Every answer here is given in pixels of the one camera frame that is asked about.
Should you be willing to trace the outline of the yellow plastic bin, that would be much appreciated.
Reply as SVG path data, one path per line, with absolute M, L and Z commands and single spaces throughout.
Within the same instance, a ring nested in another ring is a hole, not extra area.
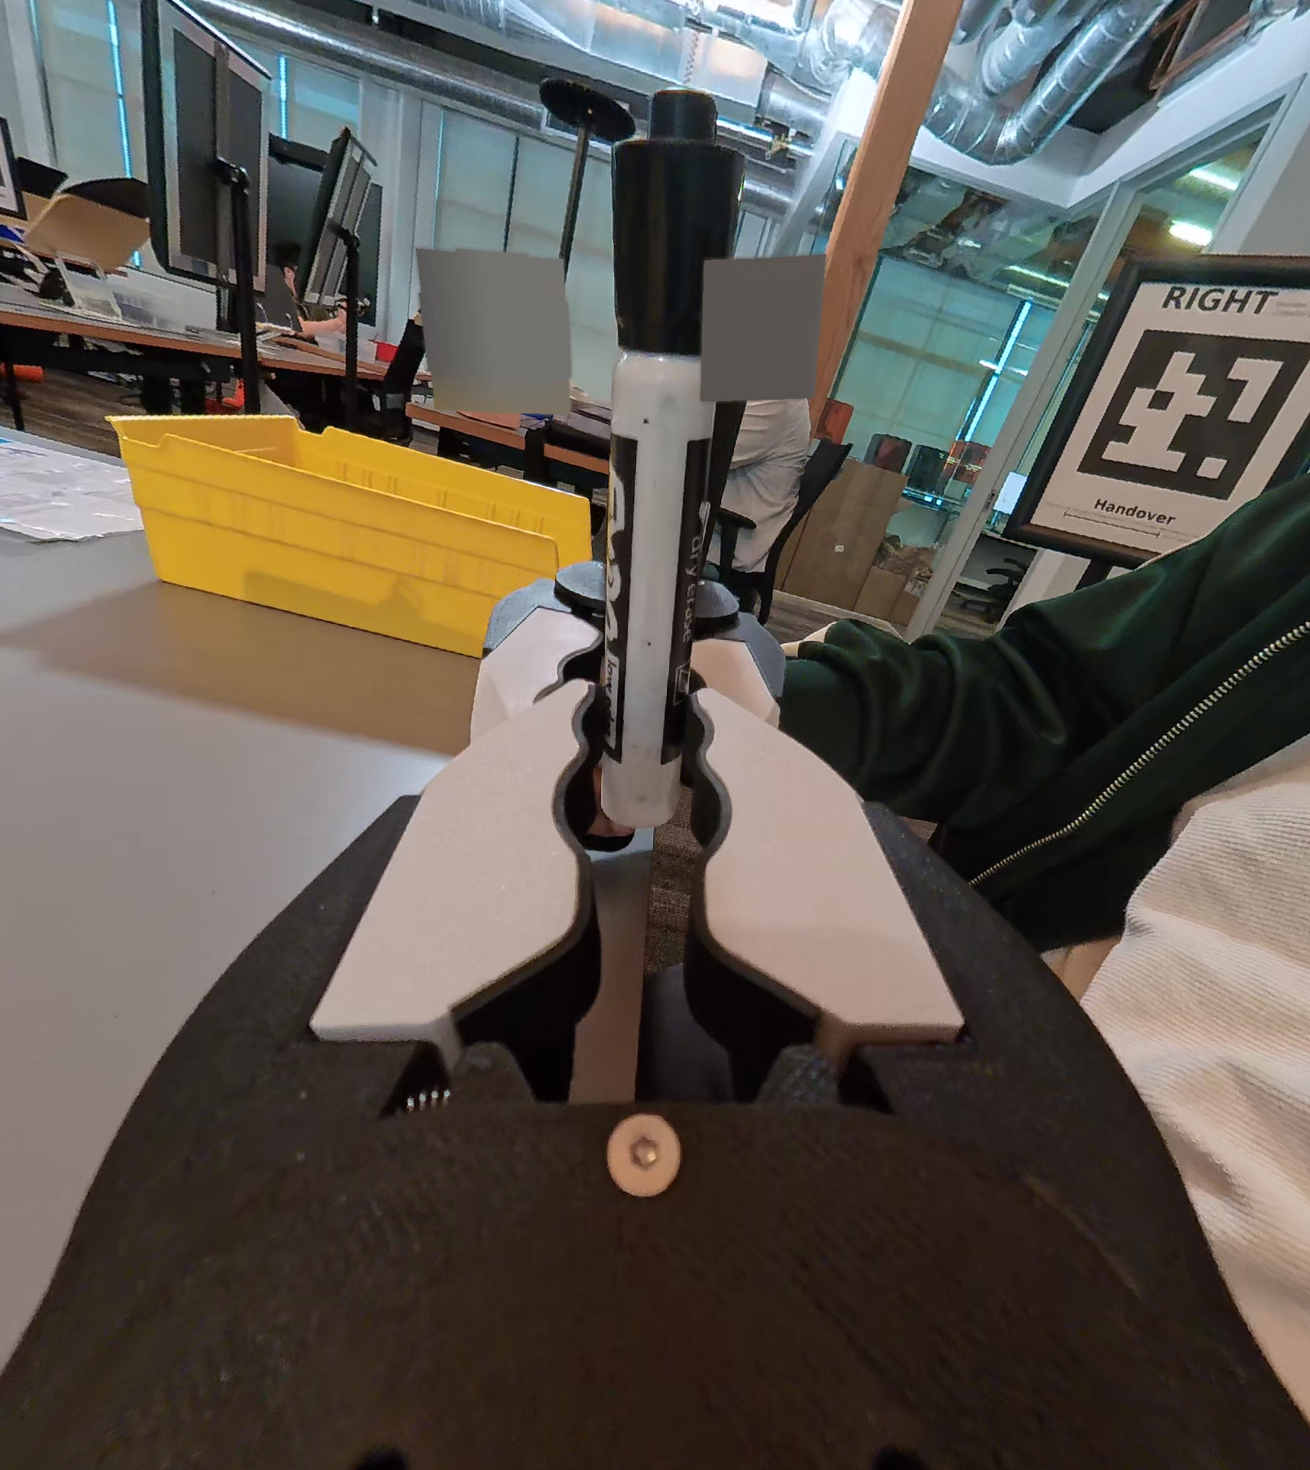
M 498 602 L 591 558 L 573 492 L 291 415 L 112 415 L 159 581 L 481 657 Z

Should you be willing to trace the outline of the long wooden-edged desk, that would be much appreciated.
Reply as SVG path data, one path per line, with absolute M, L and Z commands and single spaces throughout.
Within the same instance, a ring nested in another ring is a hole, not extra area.
M 175 363 L 225 372 L 242 362 L 241 340 L 215 329 L 141 326 L 35 300 L 0 300 L 0 362 L 63 365 L 114 349 L 126 354 L 126 366 L 150 360 L 156 371 Z

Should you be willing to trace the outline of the printed paper sheet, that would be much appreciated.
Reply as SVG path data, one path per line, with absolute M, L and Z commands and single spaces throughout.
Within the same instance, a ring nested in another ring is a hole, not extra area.
M 0 430 L 0 532 L 28 542 L 94 542 L 143 530 L 120 460 Z

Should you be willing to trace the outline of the white ribbed garment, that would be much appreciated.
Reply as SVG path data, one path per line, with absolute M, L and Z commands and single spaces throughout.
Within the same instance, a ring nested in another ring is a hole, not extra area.
M 1188 803 L 1119 936 L 1046 954 L 1310 1423 L 1310 735 Z

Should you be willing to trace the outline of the person's right forearm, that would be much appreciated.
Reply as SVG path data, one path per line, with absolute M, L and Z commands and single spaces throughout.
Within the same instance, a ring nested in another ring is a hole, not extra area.
M 984 637 L 914 642 L 840 620 L 787 656 L 779 726 L 863 799 L 977 830 L 1099 734 L 1090 694 L 1058 630 L 1032 610 Z

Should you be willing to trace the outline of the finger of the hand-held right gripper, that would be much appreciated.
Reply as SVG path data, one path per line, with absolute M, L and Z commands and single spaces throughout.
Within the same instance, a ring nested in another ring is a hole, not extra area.
M 570 668 L 597 662 L 602 634 L 563 611 L 536 608 L 484 654 L 478 677 L 472 743 L 525 714 L 570 679 Z
M 750 646 L 739 639 L 707 637 L 692 648 L 694 692 L 713 692 L 767 726 L 779 724 L 778 697 Z

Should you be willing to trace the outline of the black white dry erase marker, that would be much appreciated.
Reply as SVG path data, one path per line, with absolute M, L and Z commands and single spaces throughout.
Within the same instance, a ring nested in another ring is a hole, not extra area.
M 701 397 L 704 267 L 730 257 L 742 159 L 706 92 L 655 94 L 612 156 L 615 323 L 600 806 L 631 830 L 678 806 L 716 407 Z

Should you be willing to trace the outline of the folded cardboard sheet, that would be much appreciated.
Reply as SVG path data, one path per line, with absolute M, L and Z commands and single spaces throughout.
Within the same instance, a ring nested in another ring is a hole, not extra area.
M 23 231 L 34 254 L 91 262 L 104 273 L 130 265 L 149 242 L 150 185 L 133 176 L 66 185 Z

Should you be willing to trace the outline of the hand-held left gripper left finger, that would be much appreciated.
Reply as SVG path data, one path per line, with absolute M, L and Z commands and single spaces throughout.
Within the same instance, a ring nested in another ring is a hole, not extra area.
M 588 928 L 591 862 L 557 804 L 594 692 L 559 686 L 429 781 L 317 1003 L 317 1040 L 461 1044 Z

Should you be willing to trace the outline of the grey desk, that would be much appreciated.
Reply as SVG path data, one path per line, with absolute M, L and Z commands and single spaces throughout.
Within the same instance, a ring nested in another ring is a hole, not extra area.
M 593 890 L 462 1043 L 314 1037 L 387 795 L 0 692 L 0 1467 L 863 1467 L 914 1432 L 784 1277 L 749 1123 L 641 1204 L 611 1109 L 478 1074 L 571 1043 Z

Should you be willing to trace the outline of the black computer monitor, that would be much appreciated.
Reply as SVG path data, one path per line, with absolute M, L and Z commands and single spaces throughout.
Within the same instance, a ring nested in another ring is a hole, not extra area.
M 245 219 L 263 293 L 270 72 L 189 3 L 143 2 L 140 15 L 155 259 L 176 277 L 234 288 Z
M 271 133 L 267 175 L 267 250 L 311 242 L 314 210 L 328 152 Z
M 357 267 L 363 218 L 374 185 L 375 158 L 351 127 L 345 127 L 329 150 L 317 193 L 311 242 L 297 268 L 297 297 L 308 306 L 334 303 L 355 294 L 351 285 Z

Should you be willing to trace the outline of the black framed fiducial sign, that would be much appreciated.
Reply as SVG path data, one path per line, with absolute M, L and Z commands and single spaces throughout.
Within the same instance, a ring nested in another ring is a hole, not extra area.
M 1009 518 L 1136 568 L 1310 467 L 1310 257 L 1127 267 Z

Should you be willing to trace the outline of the silver ventilation duct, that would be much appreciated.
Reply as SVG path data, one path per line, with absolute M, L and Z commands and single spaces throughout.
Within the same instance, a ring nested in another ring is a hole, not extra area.
M 967 78 L 941 72 L 923 127 L 980 164 L 1023 162 L 1062 130 L 1168 8 L 1019 3 Z

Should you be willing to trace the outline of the black disc-topped pole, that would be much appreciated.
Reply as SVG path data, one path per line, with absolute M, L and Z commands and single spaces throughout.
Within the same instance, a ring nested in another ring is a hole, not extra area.
M 571 129 L 576 138 L 557 248 L 563 277 L 568 279 L 591 143 L 600 141 L 619 146 L 635 136 L 637 124 L 622 101 L 588 83 L 571 78 L 550 77 L 542 80 L 539 83 L 539 100 L 548 115 Z

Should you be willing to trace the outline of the brown cardboard box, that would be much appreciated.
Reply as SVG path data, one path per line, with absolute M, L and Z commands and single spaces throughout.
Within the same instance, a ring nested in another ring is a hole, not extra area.
M 807 602 L 856 611 L 906 476 L 847 461 L 782 553 L 776 588 Z

